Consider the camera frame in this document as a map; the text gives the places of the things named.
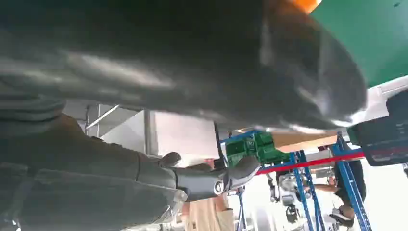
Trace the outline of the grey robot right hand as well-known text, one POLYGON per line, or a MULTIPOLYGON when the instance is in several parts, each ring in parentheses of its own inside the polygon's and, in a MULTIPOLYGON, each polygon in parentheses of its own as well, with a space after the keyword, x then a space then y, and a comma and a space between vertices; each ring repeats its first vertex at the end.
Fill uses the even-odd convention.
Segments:
POLYGON ((1 230, 165 223, 259 169, 107 144, 63 114, 68 99, 312 133, 351 125, 367 96, 346 48, 290 0, 3 0, 1 230))

